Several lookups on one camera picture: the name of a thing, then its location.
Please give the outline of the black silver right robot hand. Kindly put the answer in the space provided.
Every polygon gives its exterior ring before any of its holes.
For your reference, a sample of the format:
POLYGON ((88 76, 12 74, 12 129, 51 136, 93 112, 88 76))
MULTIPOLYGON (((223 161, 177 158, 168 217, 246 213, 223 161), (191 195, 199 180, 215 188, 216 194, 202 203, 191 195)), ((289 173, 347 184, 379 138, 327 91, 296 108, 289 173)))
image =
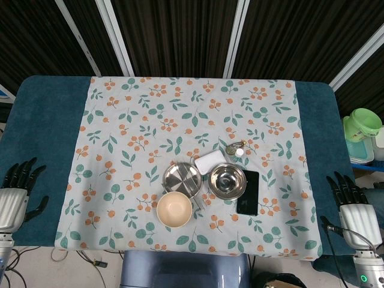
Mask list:
POLYGON ((375 252, 381 243, 376 213, 364 193, 350 177, 334 172, 336 179, 330 176, 326 180, 334 197, 340 226, 332 224, 326 216, 320 220, 325 233, 330 231, 344 238, 349 247, 355 250, 375 252))

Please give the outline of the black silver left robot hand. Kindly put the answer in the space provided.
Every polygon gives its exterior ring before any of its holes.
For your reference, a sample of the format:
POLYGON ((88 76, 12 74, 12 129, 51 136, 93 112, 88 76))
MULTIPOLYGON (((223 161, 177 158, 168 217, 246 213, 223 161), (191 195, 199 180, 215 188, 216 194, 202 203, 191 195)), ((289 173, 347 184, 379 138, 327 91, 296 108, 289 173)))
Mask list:
POLYGON ((39 216, 46 208, 49 196, 43 196, 40 204, 27 211, 29 197, 39 175, 45 171, 42 165, 33 169, 37 158, 34 157, 21 164, 12 165, 6 172, 1 184, 1 233, 12 234, 23 223, 39 216))

